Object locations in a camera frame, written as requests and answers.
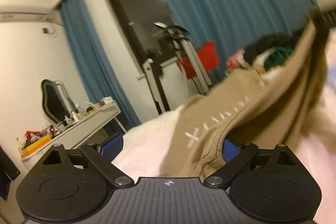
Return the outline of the pink garment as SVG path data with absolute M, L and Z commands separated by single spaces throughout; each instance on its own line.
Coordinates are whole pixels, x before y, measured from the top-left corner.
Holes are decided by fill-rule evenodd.
M 245 53 L 244 49 L 237 50 L 231 57 L 229 57 L 226 61 L 226 70 L 231 73 L 237 68 L 240 68 L 240 64 L 238 62 L 238 58 L 242 57 Z

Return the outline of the white air conditioner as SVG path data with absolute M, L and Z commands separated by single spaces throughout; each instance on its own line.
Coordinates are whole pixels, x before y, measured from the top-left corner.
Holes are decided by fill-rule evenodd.
M 49 14 L 28 12 L 1 12 L 1 23 L 4 22 L 49 22 L 63 26 L 61 20 L 55 20 Z

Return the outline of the narrow teal curtain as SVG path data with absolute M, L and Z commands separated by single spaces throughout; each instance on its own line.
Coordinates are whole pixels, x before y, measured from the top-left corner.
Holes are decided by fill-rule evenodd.
M 92 102 L 111 96 L 129 130 L 141 121 L 127 99 L 98 37 L 84 0 L 63 0 L 59 6 L 66 37 L 85 91 Z

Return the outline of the dark window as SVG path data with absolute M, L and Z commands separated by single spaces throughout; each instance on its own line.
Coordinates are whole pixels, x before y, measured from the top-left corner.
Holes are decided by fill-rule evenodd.
M 137 63 L 147 59 L 167 61 L 173 46 L 163 38 L 156 22 L 171 25 L 172 12 L 166 0 L 109 0 Z

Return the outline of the yellow box on table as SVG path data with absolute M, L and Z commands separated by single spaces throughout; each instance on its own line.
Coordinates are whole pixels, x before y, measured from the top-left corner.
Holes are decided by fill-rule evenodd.
M 23 159 L 31 155 L 32 153 L 40 149 L 42 146 L 49 143 L 50 141 L 52 141 L 52 136 L 49 134 L 45 135 L 41 139 L 38 139 L 36 142 L 32 143 L 31 145 L 27 146 L 26 148 L 22 150 L 21 158 Z

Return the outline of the black framed mirror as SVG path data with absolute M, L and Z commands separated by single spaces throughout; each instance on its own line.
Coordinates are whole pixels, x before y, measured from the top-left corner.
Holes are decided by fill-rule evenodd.
M 65 116 L 69 117 L 69 112 L 58 86 L 53 81 L 44 79 L 41 88 L 42 108 L 46 116 L 55 124 L 64 123 Z

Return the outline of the green garment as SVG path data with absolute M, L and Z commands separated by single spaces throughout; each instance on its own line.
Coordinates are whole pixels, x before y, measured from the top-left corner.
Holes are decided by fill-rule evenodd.
M 291 46 L 276 46 L 264 61 L 264 69 L 271 70 L 273 67 L 282 65 L 292 54 L 293 47 Z

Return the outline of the black garment on pile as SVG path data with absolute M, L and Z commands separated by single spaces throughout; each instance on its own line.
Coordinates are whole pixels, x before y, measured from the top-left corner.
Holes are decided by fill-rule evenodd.
M 262 36 L 257 41 L 253 42 L 251 45 L 245 48 L 244 60 L 251 65 L 256 56 L 269 50 L 272 47 L 283 46 L 294 48 L 297 44 L 299 36 L 297 35 L 287 35 L 283 33 L 275 33 L 270 35 Z

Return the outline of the red basket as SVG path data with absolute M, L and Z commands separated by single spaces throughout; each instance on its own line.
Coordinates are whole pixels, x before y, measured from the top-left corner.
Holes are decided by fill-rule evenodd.
M 204 42 L 202 46 L 197 49 L 197 55 L 206 72 L 212 71 L 220 64 L 219 57 L 216 52 L 214 42 Z M 192 79 L 197 76 L 193 65 L 186 54 L 182 54 L 183 68 L 186 71 L 187 79 Z

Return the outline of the tan t-shirt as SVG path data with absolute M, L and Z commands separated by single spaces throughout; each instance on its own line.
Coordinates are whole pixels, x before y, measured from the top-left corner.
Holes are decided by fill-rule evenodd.
M 328 13 L 312 15 L 276 75 L 266 79 L 255 69 L 237 69 L 208 95 L 190 99 L 180 112 L 160 176 L 204 180 L 225 165 L 226 139 L 264 149 L 280 143 L 295 149 L 323 90 L 325 47 L 334 26 Z

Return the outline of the white dressing table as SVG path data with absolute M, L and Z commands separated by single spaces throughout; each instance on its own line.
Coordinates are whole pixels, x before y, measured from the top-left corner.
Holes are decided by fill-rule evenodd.
M 126 133 L 126 129 L 117 118 L 119 114 L 121 114 L 121 110 L 116 101 L 101 106 L 98 110 L 88 114 L 88 116 L 75 123 L 69 129 L 56 135 L 49 142 L 44 143 L 32 154 L 24 157 L 22 159 L 23 165 L 29 171 L 43 154 L 56 143 L 61 143 L 66 149 L 78 148 L 112 120 L 115 120 L 122 129 L 122 132 Z

